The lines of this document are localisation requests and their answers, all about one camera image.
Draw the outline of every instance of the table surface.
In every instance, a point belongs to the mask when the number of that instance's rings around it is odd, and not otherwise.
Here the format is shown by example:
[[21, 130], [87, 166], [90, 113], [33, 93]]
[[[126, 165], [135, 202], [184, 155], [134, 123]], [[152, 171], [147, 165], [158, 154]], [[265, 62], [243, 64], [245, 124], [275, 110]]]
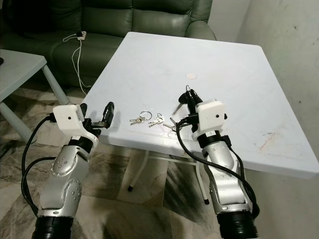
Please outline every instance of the table surface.
[[[86, 117], [101, 120], [113, 101], [112, 126], [102, 131], [100, 141], [185, 156], [169, 128], [149, 128], [147, 122], [130, 126], [129, 120], [150, 111], [171, 124], [186, 85], [204, 101], [225, 104], [222, 134], [230, 136], [245, 168], [303, 178], [319, 173], [307, 138], [256, 45], [130, 32], [84, 99]], [[187, 114], [183, 106], [172, 117], [178, 121]], [[181, 137], [190, 150], [201, 152], [190, 128], [183, 128]]]
[[0, 50], [0, 102], [30, 79], [46, 64], [44, 56]]

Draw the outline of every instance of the power strip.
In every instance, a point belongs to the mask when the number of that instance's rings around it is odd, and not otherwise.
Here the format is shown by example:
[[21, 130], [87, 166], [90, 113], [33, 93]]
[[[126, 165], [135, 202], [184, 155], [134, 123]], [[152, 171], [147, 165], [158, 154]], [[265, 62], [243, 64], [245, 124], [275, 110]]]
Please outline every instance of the power strip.
[[86, 31], [81, 31], [82, 32], [82, 36], [78, 36], [78, 41], [81, 40], [81, 41], [84, 41], [85, 40], [85, 37], [86, 37]]

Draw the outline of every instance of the table leg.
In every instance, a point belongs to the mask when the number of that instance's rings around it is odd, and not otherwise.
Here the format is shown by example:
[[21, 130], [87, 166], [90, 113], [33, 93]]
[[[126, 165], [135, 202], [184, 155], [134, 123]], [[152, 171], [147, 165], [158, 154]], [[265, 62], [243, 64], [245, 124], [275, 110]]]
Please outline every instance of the table leg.
[[128, 187], [128, 191], [129, 191], [129, 192], [133, 190], [133, 187], [134, 187], [136, 181], [137, 181], [138, 178], [140, 177], [140, 175], [141, 175], [143, 169], [145, 168], [146, 163], [148, 162], [148, 159], [149, 159], [149, 154], [150, 154], [150, 152], [149, 152], [148, 150], [146, 150], [146, 151], [145, 151], [144, 160], [143, 160], [143, 162], [142, 162], [142, 164], [141, 164], [141, 166], [140, 166], [138, 172], [136, 173], [136, 175], [135, 175], [133, 181], [131, 182], [131, 184], [130, 184], [129, 187]]
[[46, 79], [48, 80], [48, 82], [49, 82], [49, 84], [50, 84], [55, 96], [59, 100], [60, 104], [61, 105], [67, 105], [69, 103], [69, 100], [66, 97], [65, 93], [63, 92], [63, 90], [61, 89], [59, 83], [54, 78], [54, 75], [52, 74], [52, 72], [50, 71], [48, 66], [47, 65], [43, 66], [42, 67], [42, 71], [43, 71]]
[[20, 120], [18, 116], [16, 116], [4, 102], [0, 102], [0, 112], [3, 117], [5, 117], [5, 119], [9, 122], [9, 124], [11, 124], [12, 127], [18, 132], [21, 138], [25, 142], [28, 142], [32, 134], [32, 131], [28, 128], [28, 126], [26, 126], [22, 122], [22, 120]]
[[197, 175], [197, 179], [198, 179], [198, 183], [199, 183], [199, 187], [200, 187], [201, 193], [203, 195], [204, 202], [205, 202], [205, 204], [208, 205], [209, 204], [209, 200], [208, 200], [208, 197], [207, 197], [206, 192], [205, 192], [205, 187], [204, 187], [204, 184], [203, 184], [203, 180], [201, 179], [201, 176], [200, 176], [199, 162], [198, 161], [196, 162], [196, 175]]

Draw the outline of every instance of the robotic arm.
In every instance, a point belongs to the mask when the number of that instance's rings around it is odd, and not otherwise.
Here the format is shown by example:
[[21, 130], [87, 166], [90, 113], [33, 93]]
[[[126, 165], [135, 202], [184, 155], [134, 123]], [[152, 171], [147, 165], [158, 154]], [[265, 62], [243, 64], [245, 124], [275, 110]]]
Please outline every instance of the robotic arm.
[[53, 109], [60, 130], [72, 136], [51, 166], [50, 178], [40, 195], [33, 239], [69, 239], [81, 195], [82, 182], [89, 171], [90, 151], [97, 146], [100, 129], [108, 128], [114, 103], [106, 106], [103, 119], [85, 119], [86, 104], [57, 106]]
[[[259, 208], [256, 197], [245, 180], [243, 163], [232, 150], [229, 137], [220, 135], [227, 119], [224, 105], [216, 100], [203, 102], [188, 86], [179, 102], [187, 104], [190, 114], [176, 125], [177, 137], [189, 156], [204, 163], [222, 238], [257, 238], [254, 219]], [[192, 124], [192, 138], [202, 148], [204, 160], [192, 154], [183, 144], [179, 129], [185, 123]]]

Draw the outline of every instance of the key ring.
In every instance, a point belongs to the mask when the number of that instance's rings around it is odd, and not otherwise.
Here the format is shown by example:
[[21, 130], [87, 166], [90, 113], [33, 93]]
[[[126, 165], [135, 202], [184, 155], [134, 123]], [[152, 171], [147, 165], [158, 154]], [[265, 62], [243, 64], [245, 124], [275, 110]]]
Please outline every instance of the key ring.
[[[143, 115], [144, 113], [149, 114], [150, 117], [149, 117], [149, 118], [143, 117], [142, 115]], [[149, 121], [149, 120], [153, 117], [153, 115], [152, 115], [152, 113], [149, 112], [149, 111], [142, 111], [142, 112], [140, 113], [140, 117], [141, 117], [141, 118], [144, 118], [144, 121]]]

